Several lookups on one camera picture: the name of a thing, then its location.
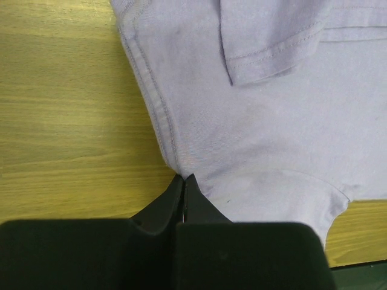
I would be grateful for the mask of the purple t shirt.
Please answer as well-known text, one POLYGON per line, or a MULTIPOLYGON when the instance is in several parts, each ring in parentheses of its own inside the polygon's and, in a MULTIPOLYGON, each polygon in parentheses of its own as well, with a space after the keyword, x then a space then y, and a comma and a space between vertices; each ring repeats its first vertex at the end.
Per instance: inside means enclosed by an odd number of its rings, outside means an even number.
POLYGON ((324 242, 386 198, 385 1, 112 1, 166 164, 237 222, 324 242))

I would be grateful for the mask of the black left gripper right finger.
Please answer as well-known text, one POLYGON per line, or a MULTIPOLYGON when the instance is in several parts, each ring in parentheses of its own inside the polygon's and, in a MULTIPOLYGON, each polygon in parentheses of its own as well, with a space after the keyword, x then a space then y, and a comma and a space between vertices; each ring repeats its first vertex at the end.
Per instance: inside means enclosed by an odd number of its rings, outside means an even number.
POLYGON ((232 223, 184 183, 175 230, 175 289, 336 289, 320 239, 305 224, 232 223))

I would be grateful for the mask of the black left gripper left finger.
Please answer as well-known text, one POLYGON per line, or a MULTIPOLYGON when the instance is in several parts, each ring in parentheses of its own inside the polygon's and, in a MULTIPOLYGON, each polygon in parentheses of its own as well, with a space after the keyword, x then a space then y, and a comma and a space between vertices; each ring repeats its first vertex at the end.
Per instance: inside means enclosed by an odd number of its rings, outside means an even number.
POLYGON ((171 289, 183 178, 131 218, 1 225, 2 289, 171 289))

